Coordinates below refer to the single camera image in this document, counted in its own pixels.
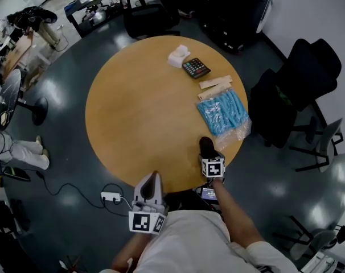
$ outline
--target shoe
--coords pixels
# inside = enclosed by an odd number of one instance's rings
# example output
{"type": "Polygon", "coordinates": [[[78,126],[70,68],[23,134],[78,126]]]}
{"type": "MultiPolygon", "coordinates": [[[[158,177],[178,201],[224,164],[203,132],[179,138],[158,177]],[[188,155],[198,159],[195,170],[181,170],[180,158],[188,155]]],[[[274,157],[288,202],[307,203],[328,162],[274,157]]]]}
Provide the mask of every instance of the shoe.
{"type": "Polygon", "coordinates": [[[47,159],[50,160],[50,154],[48,153],[48,151],[45,148],[42,150],[42,155],[46,156],[47,159]]]}
{"type": "Polygon", "coordinates": [[[36,136],[36,142],[38,142],[42,146],[42,138],[39,135],[36,136]]]}

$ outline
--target desk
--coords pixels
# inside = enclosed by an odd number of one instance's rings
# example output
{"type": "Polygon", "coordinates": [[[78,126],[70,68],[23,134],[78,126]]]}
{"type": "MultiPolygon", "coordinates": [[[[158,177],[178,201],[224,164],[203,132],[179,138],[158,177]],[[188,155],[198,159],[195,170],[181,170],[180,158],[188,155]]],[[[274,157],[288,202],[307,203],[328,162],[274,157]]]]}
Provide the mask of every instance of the desk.
{"type": "Polygon", "coordinates": [[[33,32],[30,32],[28,36],[23,35],[19,41],[16,43],[15,48],[10,51],[7,55],[7,61],[4,67],[3,81],[7,78],[9,73],[14,70],[18,65],[22,56],[30,49],[32,46],[33,32]]]}
{"type": "Polygon", "coordinates": [[[94,27],[91,27],[90,25],[88,25],[90,24],[89,21],[82,22],[81,24],[77,24],[77,22],[75,21],[75,18],[72,16],[75,12],[82,10],[84,8],[96,5],[100,3],[101,1],[102,0],[87,0],[82,3],[81,0],[75,0],[74,2],[70,3],[64,8],[67,19],[74,25],[74,28],[76,29],[76,31],[82,38],[88,33],[92,32],[97,27],[100,27],[102,24],[106,23],[107,21],[115,17],[115,15],[111,15],[109,19],[104,20],[102,23],[99,23],[95,25],[94,27]]]}
{"type": "Polygon", "coordinates": [[[0,102],[0,130],[5,130],[10,123],[14,109],[17,105],[24,107],[32,112],[32,121],[35,125],[41,125],[46,118],[48,102],[46,98],[39,98],[34,106],[24,104],[18,101],[19,90],[22,76],[20,70],[13,70],[6,78],[0,95],[3,101],[0,102]],[[2,114],[6,113],[6,122],[2,124],[2,114]]]}
{"type": "MultiPolygon", "coordinates": [[[[198,162],[199,139],[212,138],[196,108],[199,81],[231,75],[232,87],[248,110],[243,84],[231,64],[211,47],[180,36],[140,40],[115,54],[97,74],[88,94],[85,121],[94,152],[108,171],[135,186],[157,170],[164,192],[204,183],[198,162]],[[199,80],[170,66],[180,44],[212,70],[199,80]]],[[[242,142],[222,153],[228,165],[242,142]]]]}

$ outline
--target blue disposable item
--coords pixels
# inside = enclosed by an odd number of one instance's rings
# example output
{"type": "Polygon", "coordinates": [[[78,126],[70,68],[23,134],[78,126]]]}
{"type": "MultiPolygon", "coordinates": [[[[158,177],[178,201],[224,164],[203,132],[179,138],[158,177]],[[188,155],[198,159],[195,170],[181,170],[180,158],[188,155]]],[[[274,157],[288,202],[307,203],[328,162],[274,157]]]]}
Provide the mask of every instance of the blue disposable item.
{"type": "Polygon", "coordinates": [[[200,101],[197,108],[221,149],[233,140],[243,140],[250,133],[249,115],[232,88],[200,101]]]}

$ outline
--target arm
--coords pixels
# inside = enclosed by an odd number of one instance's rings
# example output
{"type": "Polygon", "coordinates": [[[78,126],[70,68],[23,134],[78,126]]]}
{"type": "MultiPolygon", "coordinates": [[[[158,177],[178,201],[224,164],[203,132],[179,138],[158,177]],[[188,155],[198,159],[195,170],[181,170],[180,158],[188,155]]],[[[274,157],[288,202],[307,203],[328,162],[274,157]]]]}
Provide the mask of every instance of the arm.
{"type": "Polygon", "coordinates": [[[31,26],[27,26],[26,30],[24,31],[24,35],[29,35],[31,31],[31,26]]]}
{"type": "Polygon", "coordinates": [[[124,246],[122,251],[114,258],[112,270],[125,273],[128,270],[127,261],[132,258],[133,264],[137,264],[143,250],[151,240],[150,234],[135,234],[132,239],[124,246]]]}
{"type": "Polygon", "coordinates": [[[231,242],[236,242],[244,248],[252,243],[263,241],[249,216],[235,203],[232,196],[224,188],[220,178],[214,179],[212,186],[219,202],[224,222],[229,231],[231,242]]]}

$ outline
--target hand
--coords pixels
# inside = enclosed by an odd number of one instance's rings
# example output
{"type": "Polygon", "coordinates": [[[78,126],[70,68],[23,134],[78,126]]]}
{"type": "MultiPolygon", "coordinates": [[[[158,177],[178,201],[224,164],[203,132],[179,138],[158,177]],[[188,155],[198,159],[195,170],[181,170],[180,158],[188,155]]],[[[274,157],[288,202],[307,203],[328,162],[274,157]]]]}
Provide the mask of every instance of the hand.
{"type": "Polygon", "coordinates": [[[211,182],[211,185],[214,187],[215,185],[220,185],[223,183],[223,177],[215,177],[211,182]]]}

